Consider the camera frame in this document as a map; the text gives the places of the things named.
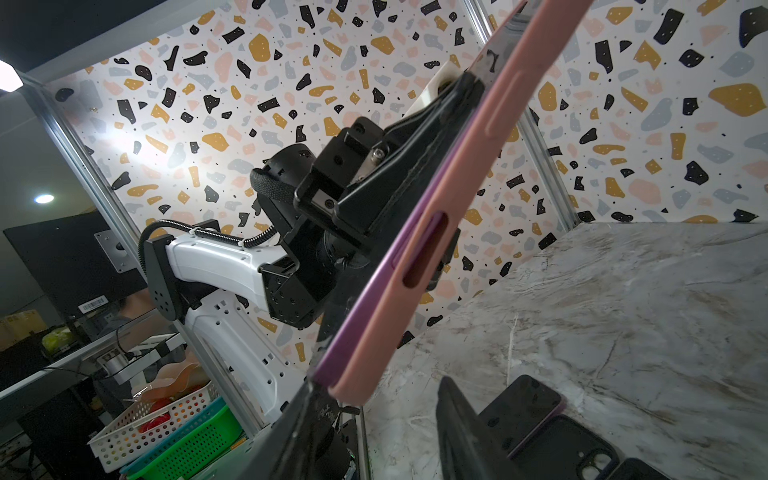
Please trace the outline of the black phone case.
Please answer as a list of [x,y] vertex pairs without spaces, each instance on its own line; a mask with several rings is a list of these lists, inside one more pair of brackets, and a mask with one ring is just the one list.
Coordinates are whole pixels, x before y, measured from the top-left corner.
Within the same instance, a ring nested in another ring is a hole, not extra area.
[[551,419],[511,460],[524,479],[607,479],[620,464],[609,442],[566,415]]

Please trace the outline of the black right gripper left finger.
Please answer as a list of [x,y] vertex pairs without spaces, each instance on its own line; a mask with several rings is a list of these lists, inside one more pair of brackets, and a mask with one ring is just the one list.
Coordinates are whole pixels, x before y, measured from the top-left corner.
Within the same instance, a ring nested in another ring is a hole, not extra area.
[[327,389],[306,381],[259,447],[239,479],[358,479],[356,421],[342,424],[340,416],[357,416]]

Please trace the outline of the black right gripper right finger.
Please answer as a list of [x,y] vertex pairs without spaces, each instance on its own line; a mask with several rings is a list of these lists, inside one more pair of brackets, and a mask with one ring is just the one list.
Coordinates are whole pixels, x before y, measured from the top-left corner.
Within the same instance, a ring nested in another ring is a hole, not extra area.
[[450,377],[441,379],[436,419],[444,479],[523,478]]

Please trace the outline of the aluminium left corner post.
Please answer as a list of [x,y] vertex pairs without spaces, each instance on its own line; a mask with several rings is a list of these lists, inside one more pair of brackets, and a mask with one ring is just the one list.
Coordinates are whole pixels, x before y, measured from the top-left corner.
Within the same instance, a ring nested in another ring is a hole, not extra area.
[[[487,43],[494,29],[483,2],[479,0],[463,0],[462,4],[465,7],[479,42],[481,44]],[[558,176],[558,170],[551,163],[551,156],[549,155],[546,143],[530,109],[525,110],[521,115],[518,128],[531,160],[541,177],[543,189],[549,196],[554,211],[558,216],[562,232],[567,233],[573,230],[579,223],[578,215],[570,203],[566,188]]]

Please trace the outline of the large black phone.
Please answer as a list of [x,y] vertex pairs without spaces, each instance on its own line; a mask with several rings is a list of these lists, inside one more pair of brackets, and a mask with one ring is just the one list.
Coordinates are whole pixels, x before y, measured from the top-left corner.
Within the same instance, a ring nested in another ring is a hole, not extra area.
[[560,413],[565,399],[534,377],[517,377],[479,414],[493,443],[508,458],[547,421]]

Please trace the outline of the white plastic basket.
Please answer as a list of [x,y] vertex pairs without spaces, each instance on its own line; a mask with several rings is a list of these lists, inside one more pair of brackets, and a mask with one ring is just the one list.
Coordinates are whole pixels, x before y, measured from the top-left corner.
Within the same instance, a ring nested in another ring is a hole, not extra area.
[[201,413],[219,397],[212,382],[162,407],[139,401],[104,427],[89,442],[106,473],[130,464]]

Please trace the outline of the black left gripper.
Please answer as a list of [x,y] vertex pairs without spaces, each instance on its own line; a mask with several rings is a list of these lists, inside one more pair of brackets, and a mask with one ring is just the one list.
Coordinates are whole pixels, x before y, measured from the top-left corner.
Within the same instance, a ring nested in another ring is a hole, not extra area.
[[369,252],[398,203],[418,201],[479,105],[484,84],[462,74],[420,112],[381,129],[366,117],[342,131],[295,191],[294,206],[349,249]]

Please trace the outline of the green plastic basket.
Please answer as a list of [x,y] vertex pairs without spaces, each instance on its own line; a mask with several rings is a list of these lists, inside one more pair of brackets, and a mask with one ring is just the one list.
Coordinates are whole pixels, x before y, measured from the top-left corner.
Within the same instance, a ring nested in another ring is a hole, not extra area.
[[190,479],[227,452],[242,432],[228,404],[218,398],[120,474],[130,480]]

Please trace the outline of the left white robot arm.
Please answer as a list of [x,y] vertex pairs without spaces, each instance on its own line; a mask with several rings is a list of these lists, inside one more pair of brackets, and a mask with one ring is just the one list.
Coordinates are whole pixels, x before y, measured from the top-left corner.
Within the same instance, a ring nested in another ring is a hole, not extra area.
[[361,117],[319,154],[302,143],[280,150],[250,173],[271,222],[256,237],[227,235],[213,220],[144,230],[139,256],[157,308],[241,374],[267,419],[281,415],[300,378],[247,331],[241,302],[297,329],[321,320],[312,380],[364,403],[412,315],[385,298],[396,270],[419,294],[450,259],[458,231],[426,207],[484,90],[472,74],[451,74],[389,127]]

